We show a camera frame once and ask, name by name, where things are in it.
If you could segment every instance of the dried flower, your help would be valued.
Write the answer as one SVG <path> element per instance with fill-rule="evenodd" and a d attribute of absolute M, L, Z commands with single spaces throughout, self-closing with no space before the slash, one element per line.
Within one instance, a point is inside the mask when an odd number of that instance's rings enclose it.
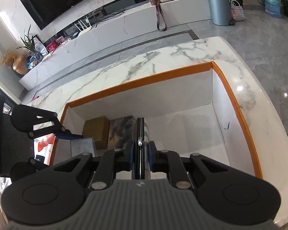
<path fill-rule="evenodd" d="M 5 52 L 0 59 L 0 64 L 3 66 L 12 66 L 16 56 L 14 56 L 11 52 Z"/>

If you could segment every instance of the woven basket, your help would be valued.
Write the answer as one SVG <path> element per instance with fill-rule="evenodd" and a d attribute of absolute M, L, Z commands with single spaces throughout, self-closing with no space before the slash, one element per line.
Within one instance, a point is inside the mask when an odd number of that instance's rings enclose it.
<path fill-rule="evenodd" d="M 245 19 L 245 14 L 243 12 L 243 8 L 240 6 L 240 4 L 236 0 L 232 0 L 231 3 L 232 8 L 232 17 L 235 21 L 243 21 Z"/>

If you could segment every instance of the cable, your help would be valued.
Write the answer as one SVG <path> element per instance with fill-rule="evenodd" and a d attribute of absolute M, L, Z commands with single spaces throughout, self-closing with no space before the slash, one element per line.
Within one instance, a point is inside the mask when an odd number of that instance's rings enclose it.
<path fill-rule="evenodd" d="M 259 0 L 257 0 L 261 5 L 265 6 L 264 4 L 262 4 Z"/>
<path fill-rule="evenodd" d="M 101 19 L 97 19 L 96 18 L 97 23 L 96 23 L 95 27 L 97 27 L 100 22 L 104 22 L 104 21 L 107 21 L 107 20 L 110 20 L 110 19 L 113 19 L 113 18 L 117 18 L 117 17 L 121 16 L 123 13 L 125 13 L 125 9 L 124 8 L 120 9 L 119 11 L 115 11 L 115 12 L 109 13 L 107 15 L 107 17 L 104 17 L 104 18 L 101 18 Z"/>

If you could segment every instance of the trash can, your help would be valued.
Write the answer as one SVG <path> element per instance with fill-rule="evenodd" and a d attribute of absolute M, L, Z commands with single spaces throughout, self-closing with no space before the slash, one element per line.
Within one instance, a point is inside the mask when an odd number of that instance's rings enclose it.
<path fill-rule="evenodd" d="M 208 0 L 213 24 L 229 26 L 232 20 L 230 0 Z"/>

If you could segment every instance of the open cardboard box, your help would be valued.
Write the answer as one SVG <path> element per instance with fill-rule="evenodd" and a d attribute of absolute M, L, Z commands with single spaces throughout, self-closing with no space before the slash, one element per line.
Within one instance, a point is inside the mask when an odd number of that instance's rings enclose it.
<path fill-rule="evenodd" d="M 72 101 L 66 104 L 61 123 L 82 134 L 86 120 L 131 115 L 147 119 L 150 140 L 158 150 L 173 150 L 183 157 L 198 152 L 262 178 L 246 121 L 214 62 L 155 74 Z M 69 158 L 68 141 L 56 140 L 50 165 Z"/>

